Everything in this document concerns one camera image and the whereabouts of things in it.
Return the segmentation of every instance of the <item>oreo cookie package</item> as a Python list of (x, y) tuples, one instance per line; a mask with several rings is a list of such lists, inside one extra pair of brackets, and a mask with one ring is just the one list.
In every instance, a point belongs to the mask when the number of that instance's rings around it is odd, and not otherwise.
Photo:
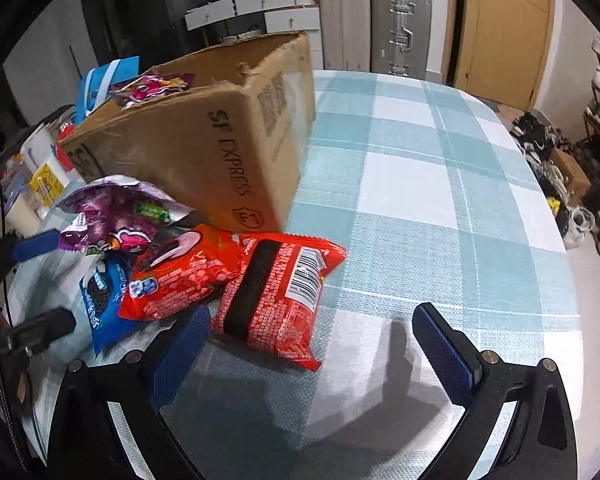
[(136, 327), (145, 324), (118, 317), (120, 303), (128, 294), (127, 285), (125, 257), (113, 252), (107, 253), (80, 282), (96, 356), (104, 347), (117, 343)]

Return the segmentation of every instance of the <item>plaid tablecloth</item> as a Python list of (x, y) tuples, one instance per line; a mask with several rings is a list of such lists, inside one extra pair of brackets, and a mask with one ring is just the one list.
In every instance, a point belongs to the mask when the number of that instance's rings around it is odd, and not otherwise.
[[(316, 72), (315, 89), (288, 231), (349, 249), (320, 302), (312, 348), (323, 365), (300, 372), (210, 340), (163, 413), (200, 471), (208, 480), (417, 478), (462, 413), (411, 333), (424, 301), (478, 349), (527, 365), (553, 358), (577, 420), (583, 361), (571, 270), (544, 196), (496, 115), (464, 92), (393, 76)], [(43, 228), (69, 220), (53, 213)], [(21, 266), (11, 289), (15, 308), (68, 304), (78, 318), (72, 340), (36, 363), (45, 440), (61, 377), (47, 365), (61, 372), (78, 351), (93, 361), (77, 294), (87, 266), (44, 256)], [(157, 330), (100, 362), (144, 348)], [(474, 478), (488, 470), (511, 413), (503, 410)], [(131, 449), (128, 432), (123, 440)], [(141, 457), (132, 459), (146, 475)]]

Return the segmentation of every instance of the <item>blue bag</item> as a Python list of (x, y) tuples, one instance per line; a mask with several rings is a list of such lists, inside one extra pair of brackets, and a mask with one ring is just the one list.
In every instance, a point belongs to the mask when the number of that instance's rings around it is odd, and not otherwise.
[(118, 317), (120, 303), (127, 294), (128, 268), (122, 254), (109, 251), (93, 272), (80, 281), (96, 357), (104, 347), (117, 343), (138, 326), (146, 324)]
[(138, 76), (140, 58), (116, 59), (109, 64), (89, 70), (80, 81), (75, 102), (75, 125), (107, 100), (109, 86)]

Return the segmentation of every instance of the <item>cardboard box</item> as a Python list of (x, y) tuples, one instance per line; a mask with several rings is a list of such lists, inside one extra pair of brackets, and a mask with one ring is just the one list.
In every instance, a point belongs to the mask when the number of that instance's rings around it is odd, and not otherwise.
[(282, 231), (315, 119), (308, 36), (267, 34), (149, 70), (192, 88), (127, 110), (113, 100), (61, 146), (91, 182), (124, 174), (199, 209), (216, 227)]
[(561, 150), (553, 150), (549, 160), (560, 170), (566, 180), (564, 185), (571, 196), (569, 205), (577, 206), (591, 187), (587, 175), (571, 155)]

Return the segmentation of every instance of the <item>snack bag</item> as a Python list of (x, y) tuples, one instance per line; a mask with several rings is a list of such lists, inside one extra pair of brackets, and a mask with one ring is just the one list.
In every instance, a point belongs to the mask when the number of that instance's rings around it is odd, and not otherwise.
[(309, 343), (325, 277), (346, 249), (321, 238), (244, 234), (240, 275), (224, 290), (211, 330), (315, 372)]
[(162, 319), (203, 300), (240, 272), (240, 245), (229, 231), (207, 225), (152, 244), (132, 269), (118, 315)]
[(152, 184), (121, 175), (81, 187), (58, 207), (65, 213), (79, 213), (62, 231), (59, 248), (85, 254), (141, 253), (163, 226), (192, 211)]
[(127, 269), (121, 254), (109, 253), (80, 282), (96, 356), (105, 346), (117, 343), (144, 324), (118, 317), (120, 303), (126, 296)]
[(109, 95), (124, 109), (184, 92), (195, 74), (143, 74), (109, 86)]

